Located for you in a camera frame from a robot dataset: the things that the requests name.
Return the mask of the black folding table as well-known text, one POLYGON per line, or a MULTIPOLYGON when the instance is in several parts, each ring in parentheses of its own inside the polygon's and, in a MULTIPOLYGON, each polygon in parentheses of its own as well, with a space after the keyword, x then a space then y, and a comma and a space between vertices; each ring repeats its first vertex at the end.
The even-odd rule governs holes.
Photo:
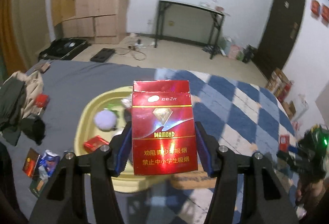
POLYGON ((221 53, 218 41, 228 13, 183 1, 154 1, 157 2, 155 48, 160 40, 170 40, 202 46, 210 59, 221 53))

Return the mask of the red box on bed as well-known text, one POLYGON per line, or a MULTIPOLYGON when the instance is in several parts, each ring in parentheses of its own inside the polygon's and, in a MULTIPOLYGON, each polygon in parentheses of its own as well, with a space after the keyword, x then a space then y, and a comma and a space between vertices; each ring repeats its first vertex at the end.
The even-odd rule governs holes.
POLYGON ((33 113, 41 116, 44 114, 45 109, 50 101, 50 97, 45 94, 39 94, 35 99, 35 104, 33 107, 33 113))

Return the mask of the blue snack bag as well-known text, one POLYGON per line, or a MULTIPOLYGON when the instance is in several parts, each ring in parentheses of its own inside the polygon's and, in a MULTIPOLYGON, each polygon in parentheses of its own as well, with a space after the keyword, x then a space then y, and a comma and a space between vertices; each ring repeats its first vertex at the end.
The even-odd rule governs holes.
POLYGON ((38 162, 38 173, 42 180, 49 179, 60 161, 60 156, 46 149, 38 162))

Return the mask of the grey bed sheet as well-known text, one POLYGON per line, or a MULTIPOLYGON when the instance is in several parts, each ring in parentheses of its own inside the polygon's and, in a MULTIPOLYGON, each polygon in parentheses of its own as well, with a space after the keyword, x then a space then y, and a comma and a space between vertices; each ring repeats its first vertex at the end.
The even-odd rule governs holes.
POLYGON ((86 105, 102 93, 124 86, 135 80, 154 79, 155 69, 131 67, 113 63, 54 60, 43 74, 44 93, 50 101, 42 120, 45 138, 41 145, 22 135, 15 147, 1 139, 12 160, 16 197, 21 212, 30 217, 37 198, 30 192, 31 183, 22 172, 24 159, 30 148, 38 153, 49 149, 62 156, 73 150, 80 116, 86 105))

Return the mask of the red orange booklet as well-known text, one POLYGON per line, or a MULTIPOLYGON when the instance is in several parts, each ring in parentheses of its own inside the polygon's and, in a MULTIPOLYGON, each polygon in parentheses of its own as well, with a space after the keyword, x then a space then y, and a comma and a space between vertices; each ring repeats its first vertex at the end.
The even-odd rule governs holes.
POLYGON ((35 174, 35 169, 37 167, 38 164, 38 160, 40 158, 40 154, 38 152, 36 152, 36 150, 34 150, 33 148, 30 148, 24 164, 23 164, 23 168, 22 171, 29 177, 32 178, 35 174))

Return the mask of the blue white checkered rug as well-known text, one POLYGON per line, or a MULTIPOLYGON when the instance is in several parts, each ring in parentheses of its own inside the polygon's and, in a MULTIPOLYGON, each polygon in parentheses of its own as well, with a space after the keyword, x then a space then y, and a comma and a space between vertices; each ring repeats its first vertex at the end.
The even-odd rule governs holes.
MULTIPOLYGON (((259 151, 269 158, 285 190, 292 194, 298 177, 277 161, 279 136, 295 142, 293 127, 268 90, 254 84, 201 72, 160 68, 155 79, 188 80, 193 114, 219 144, 246 156, 259 151)), ((203 223, 214 181, 202 172, 174 175, 135 193, 117 193, 125 223, 203 223)))

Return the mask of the small red cigarette pack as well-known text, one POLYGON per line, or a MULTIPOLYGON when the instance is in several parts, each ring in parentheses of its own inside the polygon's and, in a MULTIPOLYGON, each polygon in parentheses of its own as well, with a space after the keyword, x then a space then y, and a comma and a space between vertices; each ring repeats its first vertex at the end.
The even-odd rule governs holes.
POLYGON ((84 142, 83 147, 87 153, 92 153, 102 145, 108 145, 108 144, 109 144, 108 141, 103 139, 101 136, 96 135, 90 138, 89 140, 87 140, 86 142, 84 142))

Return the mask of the red fire extinguisher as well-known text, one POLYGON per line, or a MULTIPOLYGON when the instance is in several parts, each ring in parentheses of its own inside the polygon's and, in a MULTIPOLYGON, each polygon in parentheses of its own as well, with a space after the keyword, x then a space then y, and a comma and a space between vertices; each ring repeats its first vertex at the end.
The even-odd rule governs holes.
POLYGON ((284 88, 282 89, 282 91, 280 92, 280 94, 277 97, 278 101, 280 103, 284 102, 284 100, 288 96, 293 84, 294 84, 293 80, 290 80, 289 82, 286 83, 286 85, 284 86, 284 88))

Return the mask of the yellow plastic tray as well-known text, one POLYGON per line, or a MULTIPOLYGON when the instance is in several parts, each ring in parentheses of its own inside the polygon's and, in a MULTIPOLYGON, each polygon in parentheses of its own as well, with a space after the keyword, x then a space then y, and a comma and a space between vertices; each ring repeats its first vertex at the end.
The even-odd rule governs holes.
MULTIPOLYGON (((118 134, 121 134, 127 118, 124 116, 125 107, 121 100, 132 94, 133 87, 126 86, 120 87, 114 90, 107 91, 96 98, 91 100, 82 111, 76 135, 74 139, 74 152, 77 156, 87 154, 84 149, 84 143, 89 139, 92 139, 96 135, 102 137, 102 139, 110 142, 111 139, 118 134), (94 124, 94 116, 104 109, 111 108, 118 112, 118 120, 116 130, 103 131, 94 124)), ((168 175, 164 176, 136 176, 134 175, 133 166, 131 161, 128 161, 125 170, 119 177, 113 177, 113 187, 117 192, 133 193, 140 192, 151 188, 153 185, 162 183, 169 179, 168 175)))

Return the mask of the pile of clothes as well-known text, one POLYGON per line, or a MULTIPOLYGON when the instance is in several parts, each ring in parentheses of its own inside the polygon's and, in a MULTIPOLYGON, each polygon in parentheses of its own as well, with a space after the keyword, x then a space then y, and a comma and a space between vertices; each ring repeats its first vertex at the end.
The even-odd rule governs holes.
POLYGON ((1 135, 16 146, 21 133, 37 145, 45 137, 45 124, 36 112, 36 99, 43 93, 44 82, 39 71, 26 75, 13 73, 1 86, 1 135))

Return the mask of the dark brown door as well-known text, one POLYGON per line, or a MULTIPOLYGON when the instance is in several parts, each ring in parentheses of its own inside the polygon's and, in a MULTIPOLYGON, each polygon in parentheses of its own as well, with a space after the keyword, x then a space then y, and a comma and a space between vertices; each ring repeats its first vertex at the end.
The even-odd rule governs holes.
POLYGON ((269 79, 283 69, 295 44, 302 22, 305 0, 273 0, 268 21, 253 63, 269 79))

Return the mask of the red Diamond cigarette pack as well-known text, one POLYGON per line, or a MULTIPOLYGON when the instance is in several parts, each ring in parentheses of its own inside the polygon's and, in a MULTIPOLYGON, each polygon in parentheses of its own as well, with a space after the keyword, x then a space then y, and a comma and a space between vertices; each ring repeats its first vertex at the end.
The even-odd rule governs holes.
POLYGON ((186 80, 135 81, 132 157, 139 176, 195 171, 196 132, 186 80))

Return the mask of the black suitcase on floor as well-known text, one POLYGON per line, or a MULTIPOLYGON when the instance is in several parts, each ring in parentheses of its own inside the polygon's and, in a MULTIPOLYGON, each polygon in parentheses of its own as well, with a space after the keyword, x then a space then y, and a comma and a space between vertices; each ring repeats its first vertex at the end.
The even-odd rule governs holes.
POLYGON ((47 49, 39 53, 38 60, 72 60, 90 45, 86 39, 57 39, 47 49))

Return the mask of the red wall decoration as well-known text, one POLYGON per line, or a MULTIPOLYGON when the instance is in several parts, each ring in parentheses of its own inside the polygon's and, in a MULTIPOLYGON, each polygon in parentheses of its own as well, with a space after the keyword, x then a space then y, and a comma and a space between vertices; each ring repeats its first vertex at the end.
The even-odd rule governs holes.
POLYGON ((317 0, 311 0, 311 17, 318 19, 320 16, 321 6, 317 0))
POLYGON ((321 21, 327 27, 329 25, 329 7, 322 5, 321 21))

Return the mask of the white round puff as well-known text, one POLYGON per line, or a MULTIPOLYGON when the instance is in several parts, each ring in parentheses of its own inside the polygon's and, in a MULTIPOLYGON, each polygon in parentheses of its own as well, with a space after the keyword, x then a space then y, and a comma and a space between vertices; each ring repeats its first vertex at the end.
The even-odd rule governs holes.
POLYGON ((116 127, 117 115, 111 110, 104 109, 95 114, 93 121, 100 130, 109 131, 116 127))

